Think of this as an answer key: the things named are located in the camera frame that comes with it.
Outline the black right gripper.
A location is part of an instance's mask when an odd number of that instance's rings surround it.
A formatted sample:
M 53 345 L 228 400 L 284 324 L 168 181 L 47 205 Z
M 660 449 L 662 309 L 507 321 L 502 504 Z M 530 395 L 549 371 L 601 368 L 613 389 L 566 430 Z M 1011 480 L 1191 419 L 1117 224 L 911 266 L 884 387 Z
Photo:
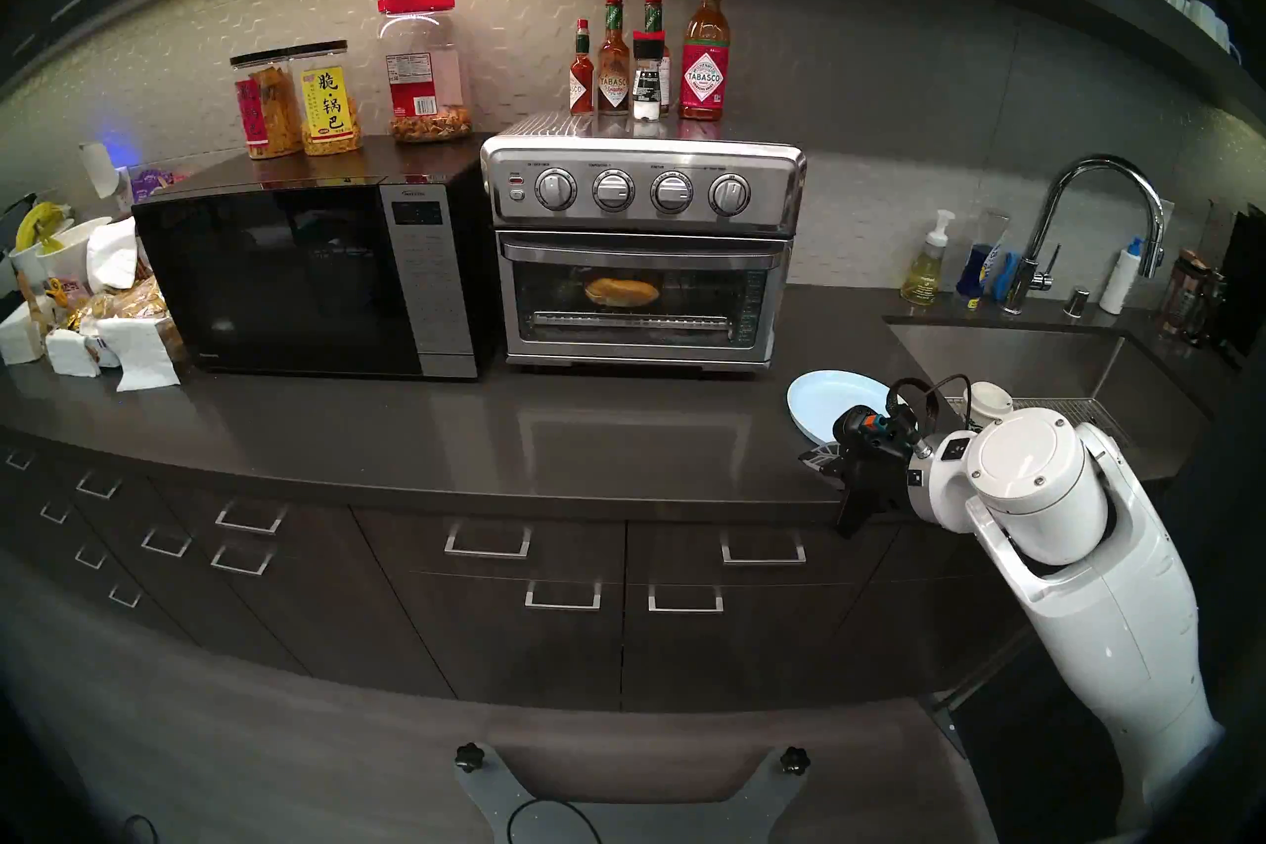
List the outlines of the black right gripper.
M 913 407 L 889 402 L 882 411 L 856 405 L 833 424 L 834 444 L 813 445 L 801 464 L 839 483 L 842 510 L 837 531 L 855 537 L 877 515 L 914 516 L 909 471 L 927 443 Z

